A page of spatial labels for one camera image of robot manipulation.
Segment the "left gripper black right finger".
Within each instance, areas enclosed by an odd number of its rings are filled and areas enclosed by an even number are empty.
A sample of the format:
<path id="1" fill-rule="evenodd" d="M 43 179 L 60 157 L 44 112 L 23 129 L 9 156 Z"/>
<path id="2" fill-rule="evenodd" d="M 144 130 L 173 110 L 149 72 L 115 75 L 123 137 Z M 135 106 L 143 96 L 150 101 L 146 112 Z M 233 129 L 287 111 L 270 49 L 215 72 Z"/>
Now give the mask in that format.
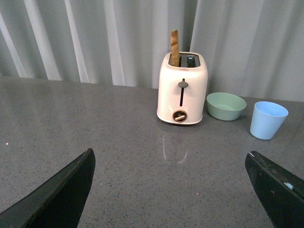
<path id="1" fill-rule="evenodd" d="M 254 191 L 276 228 L 304 226 L 304 180 L 256 151 L 245 159 Z"/>

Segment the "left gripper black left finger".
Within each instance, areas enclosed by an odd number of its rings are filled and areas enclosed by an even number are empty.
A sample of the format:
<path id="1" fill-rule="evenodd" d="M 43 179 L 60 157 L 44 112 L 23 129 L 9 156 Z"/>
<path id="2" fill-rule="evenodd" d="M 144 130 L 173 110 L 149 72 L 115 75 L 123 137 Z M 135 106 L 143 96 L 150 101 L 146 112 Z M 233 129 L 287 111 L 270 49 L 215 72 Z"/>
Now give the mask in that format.
<path id="1" fill-rule="evenodd" d="M 0 214 L 2 228 L 76 228 L 95 171 L 89 148 L 49 180 Z"/>

